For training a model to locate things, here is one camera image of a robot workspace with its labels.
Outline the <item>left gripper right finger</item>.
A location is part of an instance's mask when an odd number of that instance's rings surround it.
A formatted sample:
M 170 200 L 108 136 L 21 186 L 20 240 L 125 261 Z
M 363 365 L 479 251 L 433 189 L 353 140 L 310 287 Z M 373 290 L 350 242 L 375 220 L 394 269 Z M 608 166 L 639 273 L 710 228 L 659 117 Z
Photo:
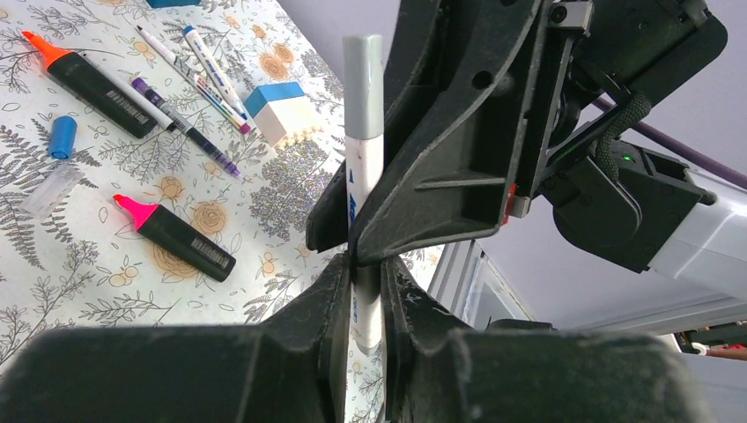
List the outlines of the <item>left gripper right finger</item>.
M 681 355 L 647 335 L 475 330 L 381 265 L 390 422 L 712 422 Z

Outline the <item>blue cap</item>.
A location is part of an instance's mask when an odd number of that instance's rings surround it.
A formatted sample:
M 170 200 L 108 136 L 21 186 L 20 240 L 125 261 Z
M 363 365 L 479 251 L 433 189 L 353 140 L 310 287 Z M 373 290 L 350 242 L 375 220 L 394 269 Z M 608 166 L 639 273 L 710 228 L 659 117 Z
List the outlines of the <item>blue cap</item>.
M 73 155 L 78 124 L 69 115 L 57 117 L 52 122 L 48 142 L 48 155 L 57 160 L 68 160 Z

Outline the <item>clear pen cap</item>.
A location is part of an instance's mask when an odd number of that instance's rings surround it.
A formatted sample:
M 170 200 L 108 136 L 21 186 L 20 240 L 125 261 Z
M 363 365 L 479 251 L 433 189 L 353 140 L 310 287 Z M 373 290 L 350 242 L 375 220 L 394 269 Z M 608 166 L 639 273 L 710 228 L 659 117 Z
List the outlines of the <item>clear pen cap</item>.
M 35 219 L 46 219 L 83 176 L 81 171 L 68 164 L 60 165 L 22 202 L 20 208 Z

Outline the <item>black highlighter pink cap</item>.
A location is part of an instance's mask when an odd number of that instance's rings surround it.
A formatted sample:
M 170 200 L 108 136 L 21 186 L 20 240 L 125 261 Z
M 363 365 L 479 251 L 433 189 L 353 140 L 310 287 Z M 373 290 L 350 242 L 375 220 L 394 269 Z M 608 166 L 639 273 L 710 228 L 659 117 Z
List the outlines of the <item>black highlighter pink cap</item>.
M 115 194 L 113 200 L 131 217 L 137 233 L 208 277 L 224 282 L 236 259 L 161 204 L 142 204 Z

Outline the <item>purple pen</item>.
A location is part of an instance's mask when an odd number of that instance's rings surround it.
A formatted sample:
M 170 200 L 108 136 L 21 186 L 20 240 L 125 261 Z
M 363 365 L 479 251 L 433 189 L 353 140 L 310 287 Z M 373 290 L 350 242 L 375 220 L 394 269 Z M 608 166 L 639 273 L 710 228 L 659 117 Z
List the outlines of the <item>purple pen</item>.
M 167 117 L 171 118 L 176 128 L 189 138 L 204 154 L 219 164 L 227 173 L 239 176 L 237 166 L 230 161 L 202 132 L 196 129 L 182 114 L 172 107 L 161 95 L 159 95 L 142 78 L 137 77 L 130 80 L 130 85 L 153 106 Z

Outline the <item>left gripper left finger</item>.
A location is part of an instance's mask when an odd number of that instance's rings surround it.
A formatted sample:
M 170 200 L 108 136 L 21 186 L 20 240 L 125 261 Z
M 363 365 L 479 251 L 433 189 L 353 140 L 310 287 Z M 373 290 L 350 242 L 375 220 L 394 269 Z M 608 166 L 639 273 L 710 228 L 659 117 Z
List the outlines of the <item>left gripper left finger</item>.
M 79 328 L 34 340 L 4 422 L 341 422 L 349 257 L 257 325 Z

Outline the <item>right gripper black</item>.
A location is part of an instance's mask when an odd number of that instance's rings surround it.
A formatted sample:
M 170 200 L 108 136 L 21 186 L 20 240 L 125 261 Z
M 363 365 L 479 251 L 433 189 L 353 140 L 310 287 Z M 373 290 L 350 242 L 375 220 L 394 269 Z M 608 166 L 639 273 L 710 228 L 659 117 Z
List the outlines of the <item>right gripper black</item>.
M 565 76 L 550 9 L 401 2 L 384 75 L 385 168 L 353 224 L 356 263 L 498 232 Z

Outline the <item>white black marker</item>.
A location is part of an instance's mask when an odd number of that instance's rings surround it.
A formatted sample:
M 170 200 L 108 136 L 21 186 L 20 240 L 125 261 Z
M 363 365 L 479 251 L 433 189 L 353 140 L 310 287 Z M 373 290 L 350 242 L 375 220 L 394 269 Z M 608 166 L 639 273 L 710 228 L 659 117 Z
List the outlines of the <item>white black marker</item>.
M 118 72 L 112 70 L 101 60 L 92 58 L 86 52 L 82 53 L 81 56 L 94 68 L 107 76 L 116 86 L 118 86 L 124 93 L 126 93 L 134 103 L 145 110 L 161 129 L 169 132 L 173 132 L 176 129 L 174 121 L 167 115 L 165 115 L 156 106 L 151 104 L 141 93 L 139 93 L 134 87 L 132 87 L 131 84 L 124 78 L 124 76 L 121 76 Z

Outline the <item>white grey marker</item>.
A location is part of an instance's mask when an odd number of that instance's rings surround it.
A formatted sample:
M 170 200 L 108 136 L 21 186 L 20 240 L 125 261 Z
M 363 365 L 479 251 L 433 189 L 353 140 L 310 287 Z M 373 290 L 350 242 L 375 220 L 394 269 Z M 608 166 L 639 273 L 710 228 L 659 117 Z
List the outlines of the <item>white grey marker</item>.
M 343 39 L 346 217 L 357 221 L 384 168 L 382 38 L 378 34 Z M 351 336 L 370 355 L 381 342 L 378 269 L 356 266 L 351 273 Z

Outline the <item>black highlighter orange cap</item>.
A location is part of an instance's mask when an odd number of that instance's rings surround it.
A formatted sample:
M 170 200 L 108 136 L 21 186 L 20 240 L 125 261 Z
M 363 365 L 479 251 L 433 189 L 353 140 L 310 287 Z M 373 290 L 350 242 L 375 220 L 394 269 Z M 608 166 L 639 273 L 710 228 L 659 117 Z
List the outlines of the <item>black highlighter orange cap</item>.
M 41 53 L 45 71 L 58 85 L 137 139 L 155 129 L 155 119 L 82 55 L 58 48 L 36 33 L 22 34 Z

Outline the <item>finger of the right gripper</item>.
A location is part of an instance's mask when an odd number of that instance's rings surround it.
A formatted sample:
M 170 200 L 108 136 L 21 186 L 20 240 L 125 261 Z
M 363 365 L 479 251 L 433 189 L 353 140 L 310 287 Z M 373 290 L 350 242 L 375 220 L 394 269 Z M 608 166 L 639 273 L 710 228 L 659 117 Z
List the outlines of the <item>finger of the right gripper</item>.
M 323 252 L 345 244 L 348 235 L 347 189 L 338 169 L 307 217 L 306 245 Z

